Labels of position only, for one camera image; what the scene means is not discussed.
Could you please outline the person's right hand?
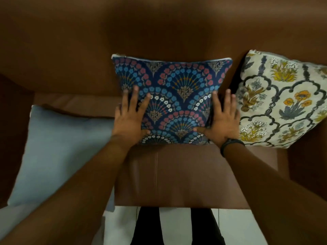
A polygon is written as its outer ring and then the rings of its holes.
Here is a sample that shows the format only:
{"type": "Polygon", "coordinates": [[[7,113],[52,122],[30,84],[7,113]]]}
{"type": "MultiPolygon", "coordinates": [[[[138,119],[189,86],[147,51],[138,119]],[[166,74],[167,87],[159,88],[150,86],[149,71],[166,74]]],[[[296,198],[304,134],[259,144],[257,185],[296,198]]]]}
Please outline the person's right hand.
{"type": "Polygon", "coordinates": [[[207,136],[216,146],[220,147],[228,138],[239,139],[239,124],[236,123],[237,101],[231,93],[230,114],[224,114],[224,102],[221,104],[218,92],[212,94],[213,119],[210,126],[211,135],[207,136]]]}

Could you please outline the person's left hand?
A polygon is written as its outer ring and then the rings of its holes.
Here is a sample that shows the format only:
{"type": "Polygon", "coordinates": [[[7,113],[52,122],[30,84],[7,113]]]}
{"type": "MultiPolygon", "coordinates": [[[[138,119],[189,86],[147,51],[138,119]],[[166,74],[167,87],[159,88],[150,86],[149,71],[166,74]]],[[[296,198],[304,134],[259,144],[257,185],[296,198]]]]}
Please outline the person's left hand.
{"type": "Polygon", "coordinates": [[[111,140],[117,144],[124,152],[128,152],[143,137],[140,137],[141,123],[149,105],[150,94],[137,105],[136,113],[130,112],[129,91],[124,90],[122,96],[122,118],[121,121],[114,121],[111,140]]]}

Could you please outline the dark blue fan-patterned cushion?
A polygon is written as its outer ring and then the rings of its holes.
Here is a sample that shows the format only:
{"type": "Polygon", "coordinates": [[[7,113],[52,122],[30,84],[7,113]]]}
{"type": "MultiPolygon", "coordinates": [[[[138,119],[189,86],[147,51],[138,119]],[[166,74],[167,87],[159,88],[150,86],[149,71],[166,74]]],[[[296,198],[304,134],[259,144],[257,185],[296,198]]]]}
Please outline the dark blue fan-patterned cushion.
{"type": "Polygon", "coordinates": [[[141,145],[210,143],[194,127],[209,127],[212,93],[218,91],[232,66],[231,58],[202,62],[167,62],[111,57],[121,89],[139,87],[138,105],[149,93],[142,129],[150,131],[141,145]]]}

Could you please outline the person's right forearm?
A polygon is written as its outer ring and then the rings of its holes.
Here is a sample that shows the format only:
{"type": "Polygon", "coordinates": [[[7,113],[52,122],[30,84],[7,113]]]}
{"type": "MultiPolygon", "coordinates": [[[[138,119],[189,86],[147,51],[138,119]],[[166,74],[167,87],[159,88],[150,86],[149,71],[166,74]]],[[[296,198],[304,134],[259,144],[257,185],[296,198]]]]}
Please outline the person's right forearm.
{"type": "Polygon", "coordinates": [[[327,245],[327,201],[241,144],[224,154],[268,245],[327,245]]]}

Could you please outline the person's left forearm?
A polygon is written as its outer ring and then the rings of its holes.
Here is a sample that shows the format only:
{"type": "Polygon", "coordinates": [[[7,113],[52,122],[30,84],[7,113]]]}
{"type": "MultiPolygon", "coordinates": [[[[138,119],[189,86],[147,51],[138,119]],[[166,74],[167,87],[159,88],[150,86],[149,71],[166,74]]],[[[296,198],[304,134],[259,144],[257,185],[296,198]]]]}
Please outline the person's left forearm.
{"type": "Polygon", "coordinates": [[[114,135],[58,191],[20,222],[0,245],[61,245],[97,225],[132,144],[114,135]]]}

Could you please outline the black wristband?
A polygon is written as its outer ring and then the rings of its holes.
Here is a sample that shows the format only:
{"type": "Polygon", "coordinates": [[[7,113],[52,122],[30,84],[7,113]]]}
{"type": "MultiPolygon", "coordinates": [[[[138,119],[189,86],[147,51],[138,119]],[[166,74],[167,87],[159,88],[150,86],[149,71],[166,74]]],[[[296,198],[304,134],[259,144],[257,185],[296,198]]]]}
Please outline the black wristband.
{"type": "Polygon", "coordinates": [[[243,146],[245,146],[245,144],[239,140],[239,139],[231,139],[228,138],[221,146],[220,146],[220,153],[221,155],[225,158],[225,154],[224,154],[224,150],[226,149],[226,147],[230,144],[241,144],[243,146]]]}

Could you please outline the white floral cushion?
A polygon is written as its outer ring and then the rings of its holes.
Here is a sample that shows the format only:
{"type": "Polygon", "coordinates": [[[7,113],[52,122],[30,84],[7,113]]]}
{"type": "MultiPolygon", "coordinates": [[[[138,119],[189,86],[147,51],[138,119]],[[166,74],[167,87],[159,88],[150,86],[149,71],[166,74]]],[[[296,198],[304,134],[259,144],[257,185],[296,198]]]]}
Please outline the white floral cushion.
{"type": "Polygon", "coordinates": [[[240,79],[245,145],[288,148],[327,117],[327,66],[250,50],[240,79]]]}

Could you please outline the brown leather sofa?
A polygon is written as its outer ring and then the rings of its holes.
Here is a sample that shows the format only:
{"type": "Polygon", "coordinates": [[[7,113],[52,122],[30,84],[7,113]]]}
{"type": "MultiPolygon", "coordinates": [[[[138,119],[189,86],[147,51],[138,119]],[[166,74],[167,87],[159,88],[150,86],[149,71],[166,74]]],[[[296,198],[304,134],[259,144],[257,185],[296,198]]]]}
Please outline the brown leather sofa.
{"type": "MultiPolygon", "coordinates": [[[[223,95],[250,49],[327,66],[327,0],[0,0],[0,208],[21,166],[32,104],[113,116],[121,90],[112,54],[230,57],[223,95]]],[[[292,180],[327,198],[327,120],[288,150],[249,149],[284,178],[290,162],[292,180]]],[[[115,203],[249,209],[213,145],[134,147],[115,203]]]]}

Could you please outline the plain light blue cushion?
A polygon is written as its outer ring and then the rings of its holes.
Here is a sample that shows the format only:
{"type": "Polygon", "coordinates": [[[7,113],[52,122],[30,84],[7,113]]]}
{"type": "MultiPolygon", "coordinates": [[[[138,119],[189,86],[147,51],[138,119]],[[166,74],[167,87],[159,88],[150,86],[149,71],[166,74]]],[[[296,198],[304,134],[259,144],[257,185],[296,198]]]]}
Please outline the plain light blue cushion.
{"type": "Polygon", "coordinates": [[[42,203],[109,141],[114,120],[82,118],[33,105],[9,206],[42,203]]]}

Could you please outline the person's black trousers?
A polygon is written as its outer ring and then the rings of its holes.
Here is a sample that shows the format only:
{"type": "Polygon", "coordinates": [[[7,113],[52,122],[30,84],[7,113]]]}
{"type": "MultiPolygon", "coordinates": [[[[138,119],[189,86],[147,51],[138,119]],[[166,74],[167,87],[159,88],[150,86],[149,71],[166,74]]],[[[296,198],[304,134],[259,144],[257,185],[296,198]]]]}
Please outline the person's black trousers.
{"type": "Polygon", "coordinates": [[[211,209],[141,207],[130,245],[226,245],[211,209]]]}

